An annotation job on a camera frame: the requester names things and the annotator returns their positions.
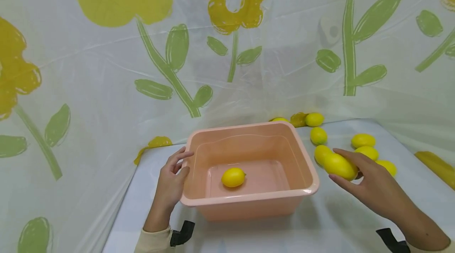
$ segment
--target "yellow lemon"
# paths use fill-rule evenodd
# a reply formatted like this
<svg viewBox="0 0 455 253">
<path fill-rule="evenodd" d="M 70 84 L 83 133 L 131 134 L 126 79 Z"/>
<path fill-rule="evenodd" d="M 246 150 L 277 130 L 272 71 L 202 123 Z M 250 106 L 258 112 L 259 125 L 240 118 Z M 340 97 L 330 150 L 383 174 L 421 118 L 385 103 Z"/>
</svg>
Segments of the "yellow lemon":
<svg viewBox="0 0 455 253">
<path fill-rule="evenodd" d="M 272 119 L 272 121 L 287 121 L 287 122 L 289 122 L 287 119 L 281 118 L 281 117 L 280 118 L 274 118 L 274 119 Z"/>
<path fill-rule="evenodd" d="M 231 168 L 224 172 L 221 182 L 229 188 L 238 187 L 245 181 L 246 174 L 240 168 Z"/>
<path fill-rule="evenodd" d="M 315 145 L 324 144 L 327 142 L 327 133 L 320 127 L 315 127 L 310 131 L 311 142 Z"/>
<path fill-rule="evenodd" d="M 359 152 L 368 157 L 369 159 L 376 161 L 379 158 L 379 152 L 371 146 L 360 146 L 354 152 Z"/>
<path fill-rule="evenodd" d="M 316 162 L 324 167 L 324 161 L 327 156 L 332 154 L 332 150 L 325 145 L 318 145 L 314 150 L 314 159 Z"/>
<path fill-rule="evenodd" d="M 378 163 L 380 166 L 383 166 L 385 169 L 387 169 L 393 177 L 395 177 L 397 173 L 397 167 L 393 165 L 392 162 L 387 161 L 387 160 L 377 160 L 376 163 Z"/>
<path fill-rule="evenodd" d="M 324 169 L 327 173 L 341 176 L 348 181 L 354 180 L 359 172 L 357 166 L 336 153 L 327 155 L 324 159 Z"/>
<path fill-rule="evenodd" d="M 360 146 L 371 146 L 373 147 L 376 144 L 376 139 L 374 136 L 367 133 L 357 133 L 351 139 L 351 144 L 354 148 L 359 148 Z"/>
<path fill-rule="evenodd" d="M 306 118 L 307 114 L 306 113 L 295 113 L 291 116 L 291 121 L 290 123 L 294 126 L 294 127 L 306 127 L 306 123 L 305 123 L 305 118 Z"/>
<path fill-rule="evenodd" d="M 305 117 L 305 122 L 310 127 L 319 127 L 324 121 L 324 116 L 320 113 L 309 113 Z"/>
</svg>

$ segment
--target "sleeve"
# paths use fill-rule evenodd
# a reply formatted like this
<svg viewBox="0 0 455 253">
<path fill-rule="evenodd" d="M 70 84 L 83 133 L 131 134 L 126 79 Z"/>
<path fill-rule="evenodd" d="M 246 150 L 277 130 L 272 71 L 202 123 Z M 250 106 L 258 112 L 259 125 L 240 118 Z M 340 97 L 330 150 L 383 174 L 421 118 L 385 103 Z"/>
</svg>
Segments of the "sleeve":
<svg viewBox="0 0 455 253">
<path fill-rule="evenodd" d="M 408 243 L 408 247 L 411 253 L 455 253 L 455 246 L 453 242 L 451 241 L 449 246 L 446 247 L 446 249 L 442 251 L 425 251 L 425 250 L 420 250 L 417 249 L 416 247 L 412 246 L 411 244 Z"/>
<path fill-rule="evenodd" d="M 134 253 L 173 253 L 174 247 L 170 247 L 171 227 L 159 232 L 141 231 Z"/>
</svg>

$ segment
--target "black strap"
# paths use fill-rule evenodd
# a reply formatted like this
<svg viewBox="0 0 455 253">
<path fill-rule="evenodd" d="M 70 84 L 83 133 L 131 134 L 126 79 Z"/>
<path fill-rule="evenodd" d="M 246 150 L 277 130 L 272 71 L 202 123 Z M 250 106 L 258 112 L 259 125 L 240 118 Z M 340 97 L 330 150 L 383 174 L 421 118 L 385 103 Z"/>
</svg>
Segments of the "black strap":
<svg viewBox="0 0 455 253">
<path fill-rule="evenodd" d="M 383 228 L 376 230 L 376 233 L 379 234 L 384 244 L 389 248 L 392 253 L 410 253 L 406 241 L 398 242 L 393 236 L 392 231 L 389 228 Z"/>
<path fill-rule="evenodd" d="M 173 230 L 170 241 L 171 247 L 176 247 L 177 245 L 182 245 L 186 241 L 189 241 L 193 235 L 194 226 L 194 223 L 185 220 L 180 231 Z"/>
</svg>

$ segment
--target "plastic sheet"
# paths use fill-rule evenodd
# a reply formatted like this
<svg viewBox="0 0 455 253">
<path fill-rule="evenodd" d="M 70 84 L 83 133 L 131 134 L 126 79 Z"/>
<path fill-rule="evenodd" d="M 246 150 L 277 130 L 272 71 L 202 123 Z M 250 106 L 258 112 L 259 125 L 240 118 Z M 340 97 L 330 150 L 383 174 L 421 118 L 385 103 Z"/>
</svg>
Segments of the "plastic sheet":
<svg viewBox="0 0 455 253">
<path fill-rule="evenodd" d="M 298 112 L 376 119 L 450 184 L 454 3 L 0 0 L 1 251 L 97 252 L 151 139 Z"/>
</svg>

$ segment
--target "green leaf print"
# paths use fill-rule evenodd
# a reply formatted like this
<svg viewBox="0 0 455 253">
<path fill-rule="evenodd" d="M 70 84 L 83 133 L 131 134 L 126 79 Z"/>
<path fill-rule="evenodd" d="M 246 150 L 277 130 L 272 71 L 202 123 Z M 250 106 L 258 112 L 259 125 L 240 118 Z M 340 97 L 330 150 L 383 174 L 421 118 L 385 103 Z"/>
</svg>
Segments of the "green leaf print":
<svg viewBox="0 0 455 253">
<path fill-rule="evenodd" d="M 210 86 L 202 86 L 194 97 L 194 103 L 198 108 L 206 106 L 212 100 L 213 90 Z"/>
<path fill-rule="evenodd" d="M 214 37 L 207 37 L 207 46 L 218 55 L 224 56 L 228 54 L 228 48 Z"/>
<path fill-rule="evenodd" d="M 45 217 L 30 220 L 24 226 L 17 243 L 17 253 L 47 253 L 52 247 L 51 225 Z"/>
<path fill-rule="evenodd" d="M 321 49 L 316 55 L 316 63 L 323 70 L 333 73 L 340 67 L 341 59 L 330 49 Z"/>
<path fill-rule="evenodd" d="M 169 100 L 172 97 L 173 89 L 169 86 L 148 79 L 138 79 L 134 83 L 136 90 L 151 98 Z"/>
<path fill-rule="evenodd" d="M 427 37 L 439 36 L 443 31 L 438 17 L 428 10 L 422 10 L 419 16 L 416 17 L 416 21 L 420 31 Z"/>
<path fill-rule="evenodd" d="M 377 32 L 395 13 L 401 0 L 378 0 L 357 23 L 354 30 L 354 42 L 360 43 Z"/>
<path fill-rule="evenodd" d="M 70 120 L 70 108 L 67 104 L 63 104 L 62 108 L 51 117 L 44 130 L 44 139 L 50 147 L 54 147 L 65 137 Z"/>
<path fill-rule="evenodd" d="M 177 73 L 185 64 L 190 39 L 185 24 L 174 26 L 166 41 L 166 62 L 171 65 L 174 73 Z"/>
<path fill-rule="evenodd" d="M 363 71 L 354 80 L 355 86 L 365 86 L 383 79 L 387 74 L 387 68 L 384 65 L 375 65 Z"/>
<path fill-rule="evenodd" d="M 244 52 L 239 54 L 237 57 L 238 65 L 248 65 L 252 64 L 262 52 L 262 46 L 255 47 L 254 49 L 247 49 Z"/>
<path fill-rule="evenodd" d="M 13 157 L 27 150 L 27 140 L 23 136 L 0 135 L 0 158 Z"/>
</svg>

